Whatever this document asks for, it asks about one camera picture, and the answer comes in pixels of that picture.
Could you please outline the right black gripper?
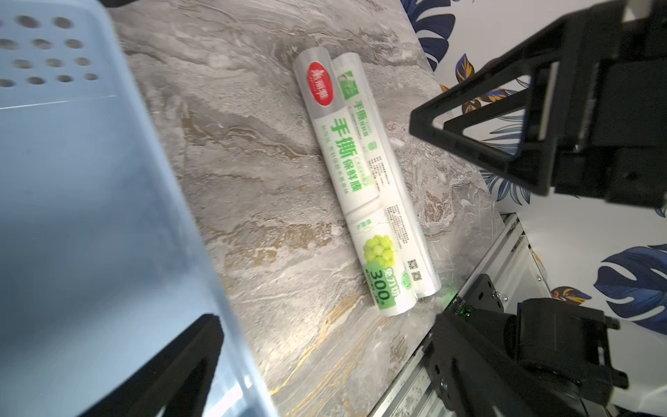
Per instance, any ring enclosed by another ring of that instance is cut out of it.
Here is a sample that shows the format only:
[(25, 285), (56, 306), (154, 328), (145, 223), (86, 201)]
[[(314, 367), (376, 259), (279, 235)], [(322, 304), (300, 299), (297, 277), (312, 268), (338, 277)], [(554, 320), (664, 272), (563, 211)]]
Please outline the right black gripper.
[[(437, 117), (528, 76), (523, 90)], [(518, 116), (509, 153), (471, 130)], [(418, 139), (529, 191), (666, 203), (666, 3), (610, 1), (559, 18), (410, 115)]]

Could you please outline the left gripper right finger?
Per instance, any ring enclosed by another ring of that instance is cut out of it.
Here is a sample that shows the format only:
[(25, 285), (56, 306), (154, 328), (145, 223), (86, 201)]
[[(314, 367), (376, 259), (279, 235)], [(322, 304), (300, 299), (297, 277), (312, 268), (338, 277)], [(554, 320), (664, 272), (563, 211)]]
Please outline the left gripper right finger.
[(515, 359), (514, 314), (438, 314), (427, 344), (431, 388), (457, 416), (592, 416), (572, 382)]

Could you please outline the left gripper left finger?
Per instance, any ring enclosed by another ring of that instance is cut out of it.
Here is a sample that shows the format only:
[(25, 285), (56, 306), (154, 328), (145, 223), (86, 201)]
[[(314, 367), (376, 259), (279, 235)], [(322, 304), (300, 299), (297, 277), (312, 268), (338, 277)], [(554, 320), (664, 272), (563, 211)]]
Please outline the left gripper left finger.
[(84, 416), (202, 416), (224, 333), (204, 314)]

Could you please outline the plastic wrap roll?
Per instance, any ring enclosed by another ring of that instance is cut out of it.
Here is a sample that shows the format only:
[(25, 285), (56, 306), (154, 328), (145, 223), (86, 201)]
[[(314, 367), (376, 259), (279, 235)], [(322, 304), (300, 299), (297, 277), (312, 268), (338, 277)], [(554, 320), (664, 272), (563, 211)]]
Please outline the plastic wrap roll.
[(328, 51), (305, 49), (294, 71), (373, 304), (382, 316), (406, 313), (418, 297)]
[(442, 284), (434, 270), (413, 200), (361, 58), (356, 53), (347, 52), (335, 58), (333, 64), (347, 107), (361, 135), (361, 147), (376, 182), (380, 201), (397, 238), (398, 254), (406, 265), (416, 295), (420, 298), (435, 295)]

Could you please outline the light blue plastic basket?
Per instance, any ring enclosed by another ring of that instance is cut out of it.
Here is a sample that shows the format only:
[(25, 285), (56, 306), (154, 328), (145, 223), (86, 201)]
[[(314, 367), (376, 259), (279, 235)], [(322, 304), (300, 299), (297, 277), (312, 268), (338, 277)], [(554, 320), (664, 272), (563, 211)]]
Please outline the light blue plastic basket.
[(4, 1), (2, 415), (125, 416), (123, 384), (205, 322), (176, 385), (275, 415), (106, 8)]

